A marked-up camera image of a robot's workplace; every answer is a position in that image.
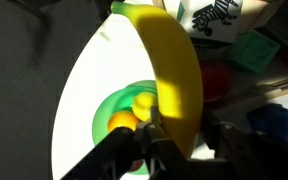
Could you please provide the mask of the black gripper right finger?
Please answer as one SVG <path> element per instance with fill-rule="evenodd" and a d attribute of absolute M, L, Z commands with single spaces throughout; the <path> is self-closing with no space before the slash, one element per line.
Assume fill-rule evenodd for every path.
<path fill-rule="evenodd" d="M 207 180 L 288 180 L 288 141 L 267 132 L 245 133 L 209 111 L 201 135 L 215 158 L 202 162 Z"/>

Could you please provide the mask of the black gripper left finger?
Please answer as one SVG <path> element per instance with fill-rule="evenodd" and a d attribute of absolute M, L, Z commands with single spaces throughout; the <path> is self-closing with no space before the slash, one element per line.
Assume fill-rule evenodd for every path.
<path fill-rule="evenodd" d="M 161 127 L 157 106 L 151 120 L 135 131 L 119 127 L 89 150 L 60 180 L 120 180 L 135 161 L 144 160 L 148 180 L 194 180 L 189 161 Z"/>

